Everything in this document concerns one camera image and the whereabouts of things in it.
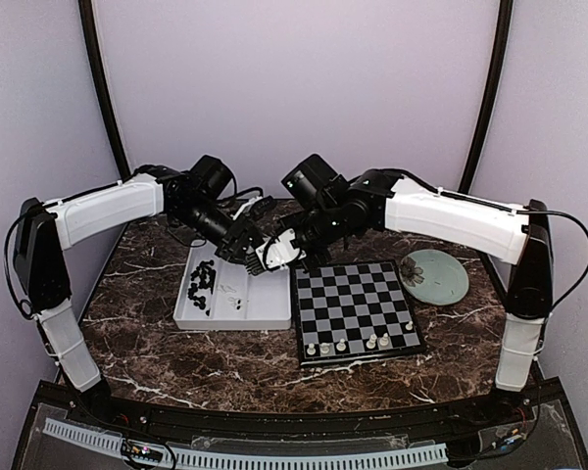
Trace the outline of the white plastic parts tray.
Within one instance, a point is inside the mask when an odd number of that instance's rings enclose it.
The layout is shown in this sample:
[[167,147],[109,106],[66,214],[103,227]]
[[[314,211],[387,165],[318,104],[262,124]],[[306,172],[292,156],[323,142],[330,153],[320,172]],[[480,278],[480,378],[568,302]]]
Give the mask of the white plastic parts tray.
[[244,266],[217,258],[211,245],[192,248],[173,320],[181,330],[287,330],[289,272],[252,276]]

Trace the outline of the black and grey chessboard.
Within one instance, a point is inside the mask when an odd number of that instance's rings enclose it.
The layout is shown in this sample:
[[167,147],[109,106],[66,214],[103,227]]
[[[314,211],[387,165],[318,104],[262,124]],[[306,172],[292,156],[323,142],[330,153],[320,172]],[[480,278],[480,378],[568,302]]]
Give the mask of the black and grey chessboard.
[[[381,360],[416,355],[426,351],[413,303],[403,293],[399,269],[392,259],[339,263],[312,270],[290,270],[291,311],[302,367],[332,366],[355,360]],[[414,328],[407,331],[405,325]],[[381,348],[384,333],[390,343]],[[371,334],[376,348],[368,350]],[[336,344],[346,342],[339,352]],[[321,355],[319,345],[331,344],[330,354]],[[307,355],[309,344],[317,353]]]

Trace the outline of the white chess king piece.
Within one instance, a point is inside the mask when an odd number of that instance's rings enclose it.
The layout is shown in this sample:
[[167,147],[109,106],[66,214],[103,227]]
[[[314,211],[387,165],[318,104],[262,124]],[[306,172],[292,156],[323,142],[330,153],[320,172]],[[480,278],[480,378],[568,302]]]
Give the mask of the white chess king piece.
[[376,348],[377,336],[375,334],[371,334],[366,342],[366,347],[368,350],[374,350]]

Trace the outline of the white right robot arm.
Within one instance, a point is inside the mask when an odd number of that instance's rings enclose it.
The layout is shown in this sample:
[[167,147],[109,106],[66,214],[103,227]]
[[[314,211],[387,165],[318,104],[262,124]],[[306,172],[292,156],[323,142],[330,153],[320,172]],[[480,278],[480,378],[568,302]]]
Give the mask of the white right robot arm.
[[282,219],[274,243],[277,266],[318,267],[332,243],[369,229],[410,232],[464,245],[507,263],[511,278],[497,390],[481,403],[491,425],[518,408],[518,396],[539,353],[554,297],[550,217],[537,200],[506,204],[434,187],[402,169],[369,169],[352,181],[299,165],[282,181],[302,210]]

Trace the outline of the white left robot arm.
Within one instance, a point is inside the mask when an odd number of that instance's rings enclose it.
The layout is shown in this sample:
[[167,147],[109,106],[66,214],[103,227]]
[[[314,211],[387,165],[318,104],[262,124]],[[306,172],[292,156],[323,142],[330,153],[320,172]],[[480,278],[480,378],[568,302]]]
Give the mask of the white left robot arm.
[[112,426],[119,407],[96,389],[103,375],[73,312],[66,251],[134,220],[165,214],[211,243],[218,258],[243,264],[264,236],[251,216],[231,216],[221,208],[220,195],[232,179],[221,160],[204,156],[188,170],[147,164],[107,186],[23,202],[5,237],[6,283],[21,286],[24,296],[14,300],[17,309],[37,323],[68,383],[84,393],[81,412],[98,427]]

